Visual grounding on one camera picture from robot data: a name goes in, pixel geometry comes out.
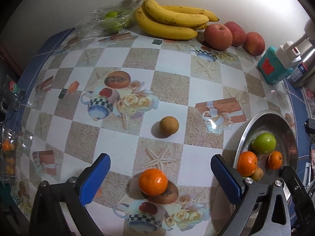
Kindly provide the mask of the orange mandarin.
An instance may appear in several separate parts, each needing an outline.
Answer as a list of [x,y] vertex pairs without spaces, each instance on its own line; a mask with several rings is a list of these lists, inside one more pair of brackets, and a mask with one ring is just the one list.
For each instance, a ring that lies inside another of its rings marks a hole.
[[146,169],[143,171],[138,180],[140,190],[150,196],[162,194],[168,185],[168,178],[157,168]]
[[283,165],[283,156],[279,151],[273,151],[268,157],[268,167],[271,170],[280,169]]
[[236,170],[243,177],[251,176],[258,165],[257,156],[251,151],[245,151],[240,154]]

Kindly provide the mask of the green oval jujube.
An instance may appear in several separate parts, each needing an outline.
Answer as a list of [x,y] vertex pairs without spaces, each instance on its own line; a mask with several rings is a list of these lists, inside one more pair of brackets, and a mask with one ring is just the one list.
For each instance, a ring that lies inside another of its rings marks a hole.
[[257,136],[251,143],[251,147],[256,153],[267,155],[275,151],[277,140],[274,135],[270,133],[262,133]]

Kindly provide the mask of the small brown longan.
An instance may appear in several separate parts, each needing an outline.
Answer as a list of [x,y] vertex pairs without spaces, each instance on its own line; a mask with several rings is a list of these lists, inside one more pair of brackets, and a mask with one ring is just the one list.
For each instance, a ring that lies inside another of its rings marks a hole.
[[161,119],[159,127],[162,133],[166,135],[173,135],[179,129],[179,122],[173,116],[166,116]]
[[255,182],[258,182],[260,179],[262,179],[264,176],[263,169],[260,167],[257,167],[254,171],[254,173],[250,176]]

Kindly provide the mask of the clear packet of kumquats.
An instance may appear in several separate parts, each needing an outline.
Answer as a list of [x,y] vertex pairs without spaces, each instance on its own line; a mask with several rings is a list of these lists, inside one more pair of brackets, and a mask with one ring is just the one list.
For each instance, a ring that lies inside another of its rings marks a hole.
[[16,159],[22,127],[18,129],[14,131],[3,126],[1,131],[1,182],[6,184],[14,184],[17,180]]

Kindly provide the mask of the black power adapter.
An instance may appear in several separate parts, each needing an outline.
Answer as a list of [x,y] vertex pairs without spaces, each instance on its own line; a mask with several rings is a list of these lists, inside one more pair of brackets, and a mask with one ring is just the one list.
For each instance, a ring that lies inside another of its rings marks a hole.
[[309,135],[315,134],[315,120],[314,119],[308,118],[304,122],[304,127],[307,134]]

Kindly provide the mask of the checkered plastic tablecloth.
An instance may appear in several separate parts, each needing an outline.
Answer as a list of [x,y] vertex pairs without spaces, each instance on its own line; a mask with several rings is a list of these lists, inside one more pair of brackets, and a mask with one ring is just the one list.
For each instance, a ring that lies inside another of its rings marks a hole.
[[[31,216],[41,181],[78,176],[101,153],[112,164],[87,210],[105,235],[143,235],[129,220],[139,214],[137,176],[162,170],[177,186],[175,201],[159,204],[154,235],[215,235],[230,216],[210,170],[219,153],[230,163],[247,123],[263,110],[295,128],[286,83],[268,85],[258,58],[242,48],[208,50],[198,41],[162,41],[133,32],[115,41],[50,38],[19,83],[29,96],[14,120],[22,127],[13,196]],[[179,129],[161,132],[173,116]]]

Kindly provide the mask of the teal plastic box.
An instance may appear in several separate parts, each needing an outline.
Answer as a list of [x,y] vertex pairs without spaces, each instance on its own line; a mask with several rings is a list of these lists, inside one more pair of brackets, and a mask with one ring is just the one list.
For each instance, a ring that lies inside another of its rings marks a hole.
[[286,69],[282,65],[275,52],[276,48],[270,46],[257,64],[268,84],[277,84],[293,72],[292,68]]

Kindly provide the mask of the steel thermos jug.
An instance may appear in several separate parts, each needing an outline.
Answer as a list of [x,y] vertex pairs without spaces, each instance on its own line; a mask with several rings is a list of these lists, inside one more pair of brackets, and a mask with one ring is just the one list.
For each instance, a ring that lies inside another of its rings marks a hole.
[[291,51],[303,42],[309,42],[311,47],[301,52],[301,60],[296,64],[293,72],[288,77],[290,84],[295,89],[300,88],[314,73],[314,22],[311,19],[305,24],[302,37],[292,43],[288,50]]

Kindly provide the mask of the red apple right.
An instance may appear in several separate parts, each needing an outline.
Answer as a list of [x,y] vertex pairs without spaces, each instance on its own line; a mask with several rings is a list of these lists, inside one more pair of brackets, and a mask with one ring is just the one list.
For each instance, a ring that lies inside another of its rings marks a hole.
[[259,33],[252,31],[246,34],[243,48],[250,55],[259,56],[265,50],[265,41]]

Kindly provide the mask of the red apple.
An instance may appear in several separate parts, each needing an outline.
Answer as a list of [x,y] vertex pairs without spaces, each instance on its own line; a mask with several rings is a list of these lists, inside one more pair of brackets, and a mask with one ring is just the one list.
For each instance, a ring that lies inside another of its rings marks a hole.
[[229,28],[218,23],[207,26],[203,37],[209,46],[219,51],[229,48],[233,41],[233,36]]
[[265,41],[259,33],[252,31],[246,34],[243,48],[250,55],[259,56],[265,50]]
[[232,34],[232,46],[239,47],[244,44],[246,41],[246,33],[237,23],[229,21],[225,23],[224,26],[227,27]]

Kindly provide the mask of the red apple middle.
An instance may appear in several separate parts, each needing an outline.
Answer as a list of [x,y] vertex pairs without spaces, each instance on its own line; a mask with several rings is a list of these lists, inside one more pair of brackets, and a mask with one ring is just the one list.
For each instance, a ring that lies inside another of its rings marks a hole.
[[237,23],[229,21],[225,23],[224,26],[227,27],[232,34],[232,46],[239,47],[244,44],[246,41],[246,33]]

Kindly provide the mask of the clear bag of limes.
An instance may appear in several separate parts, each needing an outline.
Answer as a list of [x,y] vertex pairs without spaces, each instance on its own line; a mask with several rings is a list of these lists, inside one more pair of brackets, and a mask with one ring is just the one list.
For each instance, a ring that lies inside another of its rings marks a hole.
[[142,0],[132,0],[119,5],[97,8],[75,25],[75,31],[79,38],[122,34],[134,25],[134,13],[141,2]]

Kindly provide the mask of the red apple front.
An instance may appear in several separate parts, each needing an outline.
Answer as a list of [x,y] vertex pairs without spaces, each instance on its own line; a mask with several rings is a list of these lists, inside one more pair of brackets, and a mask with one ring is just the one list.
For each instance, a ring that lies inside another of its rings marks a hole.
[[233,36],[229,28],[218,23],[207,26],[203,37],[209,46],[219,51],[229,48],[233,41]]

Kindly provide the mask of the yellow banana bunch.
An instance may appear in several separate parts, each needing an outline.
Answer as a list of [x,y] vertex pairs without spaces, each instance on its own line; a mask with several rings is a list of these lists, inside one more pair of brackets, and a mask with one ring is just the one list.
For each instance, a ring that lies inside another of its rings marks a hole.
[[211,11],[189,6],[162,6],[156,0],[143,0],[134,13],[145,33],[169,40],[186,41],[197,36],[209,22],[219,18]]

